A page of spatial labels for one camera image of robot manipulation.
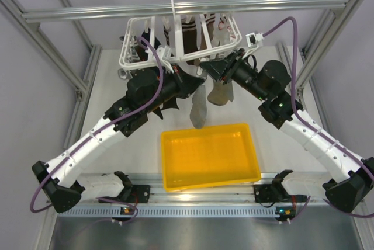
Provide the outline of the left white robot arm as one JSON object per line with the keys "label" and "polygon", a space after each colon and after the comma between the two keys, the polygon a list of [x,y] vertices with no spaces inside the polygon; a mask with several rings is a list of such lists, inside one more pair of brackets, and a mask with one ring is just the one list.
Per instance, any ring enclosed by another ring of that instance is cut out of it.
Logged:
{"label": "left white robot arm", "polygon": [[108,148],[132,135],[148,121],[148,114],[162,118],[165,109],[176,109],[177,99],[186,99],[204,83],[174,64],[168,73],[157,67],[134,73],[124,97],[117,100],[99,121],[60,156],[38,161],[32,171],[51,206],[64,213],[79,202],[127,202],[133,192],[129,177],[120,171],[84,175],[84,170]]}

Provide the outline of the white plastic sock hanger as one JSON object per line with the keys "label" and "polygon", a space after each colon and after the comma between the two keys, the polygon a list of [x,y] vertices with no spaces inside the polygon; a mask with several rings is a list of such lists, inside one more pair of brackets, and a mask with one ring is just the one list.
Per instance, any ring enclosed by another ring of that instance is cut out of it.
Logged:
{"label": "white plastic sock hanger", "polygon": [[[227,18],[236,40],[231,44],[226,44],[224,46],[212,47],[212,44],[209,43],[209,35],[207,32],[207,26],[205,22],[204,14],[215,14],[215,23],[218,24],[220,17]],[[125,36],[125,43],[128,46],[131,36],[137,37],[137,42],[139,46],[142,46],[148,54],[147,61],[139,61],[135,63],[127,63],[122,60],[122,49],[119,56],[119,70],[118,76],[123,80],[130,79],[135,71],[141,70],[144,68],[155,67],[157,65],[155,57],[158,56],[156,49],[154,48],[155,38],[157,38],[161,45],[170,46],[172,49],[172,57],[170,58],[171,65],[177,63],[191,63],[195,64],[199,60],[209,60],[216,57],[222,57],[226,55],[231,50],[238,47],[242,41],[241,32],[237,26],[237,22],[231,12],[221,12],[221,13],[200,13],[195,15],[169,15],[169,16],[143,16],[137,18],[130,18],[127,23]],[[187,22],[191,17],[195,17],[196,27],[197,27],[197,47],[198,51],[190,53],[188,55],[184,54],[183,50],[183,37],[182,37],[182,19],[187,18]],[[205,41],[207,49],[200,50],[201,44],[201,31],[203,30],[205,35]],[[143,31],[146,33],[150,32],[150,43],[141,37]]]}

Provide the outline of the grey striped sock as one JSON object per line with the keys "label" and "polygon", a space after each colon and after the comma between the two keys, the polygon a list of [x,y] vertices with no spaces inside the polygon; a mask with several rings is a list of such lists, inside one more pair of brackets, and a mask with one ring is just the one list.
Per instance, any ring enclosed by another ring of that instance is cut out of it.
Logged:
{"label": "grey striped sock", "polygon": [[206,86],[204,84],[199,86],[192,96],[189,117],[194,128],[201,129],[204,127],[207,119]]}
{"label": "grey striped sock", "polygon": [[216,106],[224,106],[227,102],[234,101],[233,84],[229,82],[222,84],[221,82],[214,82],[213,89],[208,94],[207,100]]}

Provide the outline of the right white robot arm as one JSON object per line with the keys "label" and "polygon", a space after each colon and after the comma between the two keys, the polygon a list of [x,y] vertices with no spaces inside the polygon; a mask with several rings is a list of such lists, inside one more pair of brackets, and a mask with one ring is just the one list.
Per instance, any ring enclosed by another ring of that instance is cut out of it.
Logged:
{"label": "right white robot arm", "polygon": [[216,82],[234,81],[262,101],[261,116],[298,142],[325,172],[284,170],[272,181],[279,201],[294,195],[318,197],[336,209],[351,213],[373,189],[373,158],[363,159],[318,126],[303,106],[285,90],[291,77],[278,60],[267,61],[260,71],[244,58],[244,49],[227,57],[203,61],[200,67]]}

